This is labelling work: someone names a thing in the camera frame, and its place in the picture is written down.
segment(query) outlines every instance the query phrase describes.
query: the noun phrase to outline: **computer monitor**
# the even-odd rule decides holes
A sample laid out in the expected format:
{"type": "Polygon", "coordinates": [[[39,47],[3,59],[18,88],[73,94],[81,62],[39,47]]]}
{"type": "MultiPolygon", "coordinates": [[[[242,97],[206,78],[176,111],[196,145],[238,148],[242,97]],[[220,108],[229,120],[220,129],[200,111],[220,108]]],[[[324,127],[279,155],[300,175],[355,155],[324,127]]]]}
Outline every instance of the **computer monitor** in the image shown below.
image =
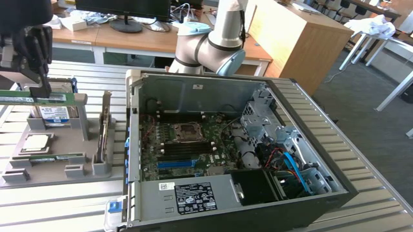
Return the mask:
{"type": "Polygon", "coordinates": [[[142,30],[138,22],[129,16],[169,20],[170,0],[77,0],[77,9],[105,14],[125,15],[125,19],[111,22],[111,27],[125,33],[142,30]]]}

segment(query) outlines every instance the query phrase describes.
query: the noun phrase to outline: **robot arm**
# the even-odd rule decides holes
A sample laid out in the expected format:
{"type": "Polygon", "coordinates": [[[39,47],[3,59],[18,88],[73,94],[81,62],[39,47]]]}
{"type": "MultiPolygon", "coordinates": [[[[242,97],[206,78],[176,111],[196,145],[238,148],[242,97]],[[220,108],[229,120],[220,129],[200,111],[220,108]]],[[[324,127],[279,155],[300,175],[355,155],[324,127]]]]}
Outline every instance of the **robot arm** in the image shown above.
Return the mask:
{"type": "Polygon", "coordinates": [[[49,64],[53,62],[50,0],[0,0],[0,76],[29,87],[31,95],[49,98],[49,64]]]}
{"type": "Polygon", "coordinates": [[[178,32],[178,45],[172,73],[202,74],[204,67],[218,75],[233,75],[245,59],[245,0],[222,0],[216,30],[209,25],[188,22],[178,32]]]}

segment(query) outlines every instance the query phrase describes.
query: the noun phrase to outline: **box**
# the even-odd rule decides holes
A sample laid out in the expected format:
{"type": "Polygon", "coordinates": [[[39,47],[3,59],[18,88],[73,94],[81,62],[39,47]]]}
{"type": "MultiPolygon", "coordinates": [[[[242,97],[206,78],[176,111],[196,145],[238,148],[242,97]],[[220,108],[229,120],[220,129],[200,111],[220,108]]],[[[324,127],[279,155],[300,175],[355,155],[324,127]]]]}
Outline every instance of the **box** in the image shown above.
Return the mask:
{"type": "Polygon", "coordinates": [[[71,17],[67,17],[67,18],[62,18],[61,22],[65,25],[65,27],[71,31],[82,30],[82,29],[86,29],[89,27],[87,24],[86,24],[86,21],[79,17],[71,16],[71,17]]]}

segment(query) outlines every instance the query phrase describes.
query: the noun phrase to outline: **monitor stand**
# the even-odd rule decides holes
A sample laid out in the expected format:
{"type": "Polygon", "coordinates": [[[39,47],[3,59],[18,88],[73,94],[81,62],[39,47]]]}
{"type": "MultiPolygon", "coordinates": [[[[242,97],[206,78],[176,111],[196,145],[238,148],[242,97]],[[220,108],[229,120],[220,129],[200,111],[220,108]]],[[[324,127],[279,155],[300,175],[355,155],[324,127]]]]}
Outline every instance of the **monitor stand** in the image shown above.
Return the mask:
{"type": "Polygon", "coordinates": [[[117,19],[110,22],[110,26],[114,30],[124,33],[138,33],[142,31],[141,24],[134,20],[129,20],[128,15],[125,15],[125,19],[117,19]]]}

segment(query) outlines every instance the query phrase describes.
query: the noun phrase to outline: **metal slatted table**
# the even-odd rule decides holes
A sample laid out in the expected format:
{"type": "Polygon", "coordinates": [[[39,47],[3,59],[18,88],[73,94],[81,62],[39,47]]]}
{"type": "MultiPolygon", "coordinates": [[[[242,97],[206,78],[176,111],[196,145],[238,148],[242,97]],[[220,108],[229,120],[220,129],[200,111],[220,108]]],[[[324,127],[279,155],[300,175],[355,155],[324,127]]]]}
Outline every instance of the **metal slatted table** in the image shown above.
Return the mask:
{"type": "MultiPolygon", "coordinates": [[[[0,190],[0,231],[103,231],[105,203],[122,195],[126,133],[125,73],[132,67],[55,61],[50,77],[78,79],[81,93],[89,94],[87,116],[98,117],[103,90],[113,91],[111,112],[117,118],[114,175],[105,181],[0,190]]],[[[311,97],[288,79],[276,79],[281,92],[317,139],[352,180],[360,194],[347,205],[325,214],[299,232],[413,232],[413,210],[339,130],[311,97]]],[[[0,107],[0,170],[27,126],[30,108],[0,107]]],[[[289,117],[280,111],[287,123],[289,117]]]]}

